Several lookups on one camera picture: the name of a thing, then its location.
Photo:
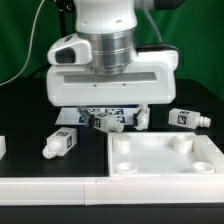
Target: bottle cap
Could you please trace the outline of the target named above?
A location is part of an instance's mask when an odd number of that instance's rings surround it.
[[[207,117],[200,117],[199,126],[201,127],[209,127],[211,124],[211,119]]]
[[[113,126],[113,131],[121,133],[123,130],[124,130],[124,125],[120,121],[115,122]]]
[[[59,150],[60,150],[59,144],[51,143],[43,149],[42,154],[46,159],[52,159],[57,155]]]

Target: small white bottle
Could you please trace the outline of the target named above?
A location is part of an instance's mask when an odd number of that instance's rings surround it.
[[[122,132],[124,125],[117,120],[116,116],[102,112],[94,113],[94,128],[103,132]]]
[[[196,129],[198,126],[209,127],[211,119],[200,113],[181,109],[172,109],[169,113],[169,124]]]
[[[42,152],[43,156],[46,159],[51,159],[55,156],[64,156],[76,143],[76,129],[60,128],[47,138],[47,145]]]

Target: black label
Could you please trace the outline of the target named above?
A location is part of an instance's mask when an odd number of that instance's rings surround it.
[[[97,128],[100,128],[101,127],[101,120],[98,119],[98,118],[95,118],[95,124],[94,124],[95,127]]]
[[[190,112],[182,110],[180,114],[189,114]]]
[[[66,136],[66,135],[68,135],[69,133],[68,132],[65,132],[65,131],[59,131],[56,135],[57,136]]]
[[[177,117],[177,123],[178,124],[186,125],[187,124],[187,117],[186,116],[178,115],[178,117]]]
[[[67,148],[69,148],[71,145],[72,145],[72,136],[70,136],[70,137],[67,139]]]

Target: white robot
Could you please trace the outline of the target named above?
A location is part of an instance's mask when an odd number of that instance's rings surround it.
[[[48,52],[50,102],[55,106],[139,105],[137,130],[146,129],[148,104],[175,98],[175,50],[137,51],[135,8],[177,8],[184,0],[73,0],[77,33]]]

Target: black table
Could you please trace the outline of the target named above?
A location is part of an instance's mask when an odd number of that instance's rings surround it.
[[[194,132],[208,135],[224,152],[224,102],[195,81],[177,80],[176,86],[177,97],[172,104],[151,107],[148,131],[192,131],[168,125],[168,112],[172,108],[198,111],[210,117],[212,123],[209,129],[198,128]],[[0,177],[108,175],[106,134],[97,130],[75,126],[78,143],[64,158],[46,160],[42,156],[46,138],[60,128],[55,126],[55,121],[61,109],[48,102],[45,80],[20,79],[0,88],[0,105],[0,135],[7,140],[7,154],[0,162]],[[125,131],[135,130],[126,127]],[[224,204],[1,207],[0,221],[224,223],[223,212]]]

